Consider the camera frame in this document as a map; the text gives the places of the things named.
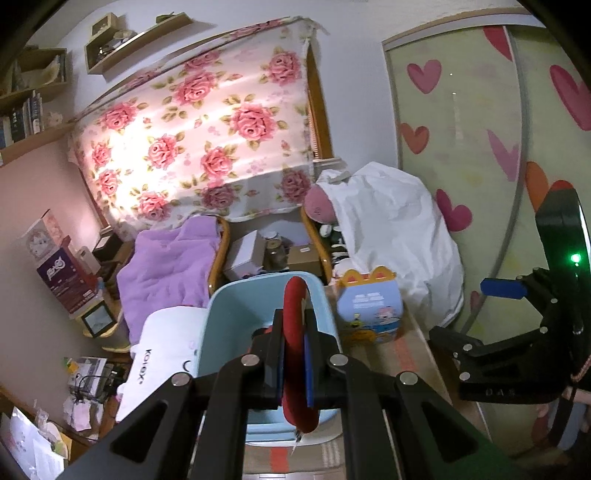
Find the curtain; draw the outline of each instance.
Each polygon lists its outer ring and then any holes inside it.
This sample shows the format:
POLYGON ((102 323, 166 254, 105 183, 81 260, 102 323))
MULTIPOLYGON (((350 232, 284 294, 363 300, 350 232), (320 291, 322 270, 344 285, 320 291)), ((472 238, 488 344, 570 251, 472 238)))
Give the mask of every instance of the curtain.
POLYGON ((80 115, 70 158, 121 237, 302 203, 313 182, 306 55, 315 29, 302 18, 241 28, 143 71, 80 115))

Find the pink wall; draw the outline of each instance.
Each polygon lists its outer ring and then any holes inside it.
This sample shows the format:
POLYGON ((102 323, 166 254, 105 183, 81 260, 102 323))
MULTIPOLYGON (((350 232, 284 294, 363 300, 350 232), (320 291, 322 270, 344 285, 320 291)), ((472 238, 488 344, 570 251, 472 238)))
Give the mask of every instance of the pink wall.
POLYGON ((0 383, 21 401, 61 419, 63 357, 100 355, 37 275, 19 237, 51 208, 75 246, 92 245, 99 225, 63 146, 39 148, 0 169, 0 383))

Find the ceiling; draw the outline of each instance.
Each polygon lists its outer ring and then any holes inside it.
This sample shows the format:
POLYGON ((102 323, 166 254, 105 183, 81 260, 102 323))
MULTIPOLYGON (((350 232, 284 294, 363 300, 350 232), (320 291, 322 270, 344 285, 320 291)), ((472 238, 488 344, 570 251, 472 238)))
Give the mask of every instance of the ceiling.
POLYGON ((114 0, 67 0, 66 3, 37 30, 30 44, 55 47, 78 23, 93 11, 113 3, 114 0))

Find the purple blanket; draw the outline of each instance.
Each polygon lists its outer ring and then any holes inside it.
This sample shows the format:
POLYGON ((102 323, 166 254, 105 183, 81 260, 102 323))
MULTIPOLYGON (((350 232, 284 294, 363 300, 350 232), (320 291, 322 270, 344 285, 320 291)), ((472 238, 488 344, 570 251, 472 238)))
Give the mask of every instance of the purple blanket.
POLYGON ((219 244, 217 219, 211 216, 191 217, 175 230, 139 233, 134 256, 117 275, 132 345, 156 310, 207 306, 207 278, 219 244))

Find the orange heart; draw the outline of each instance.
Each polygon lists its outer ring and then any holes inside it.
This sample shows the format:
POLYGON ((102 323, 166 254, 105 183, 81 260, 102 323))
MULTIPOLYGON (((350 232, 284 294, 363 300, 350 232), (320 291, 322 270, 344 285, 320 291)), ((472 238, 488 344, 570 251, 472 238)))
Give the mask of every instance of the orange heart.
POLYGON ((413 130, 409 124, 400 124, 400 132, 410 151, 415 155, 419 155, 419 153, 425 150, 429 142, 429 129, 427 127, 420 126, 416 130, 413 130))
POLYGON ((534 212, 538 211, 538 208, 540 208, 540 205, 542 205, 542 202, 546 198, 546 194, 550 190, 574 188, 573 185, 566 180, 556 180, 552 186, 550 186, 544 170, 535 161, 529 161, 526 163, 525 186, 527 188, 527 193, 530 196, 530 202, 531 206, 534 208, 534 212))

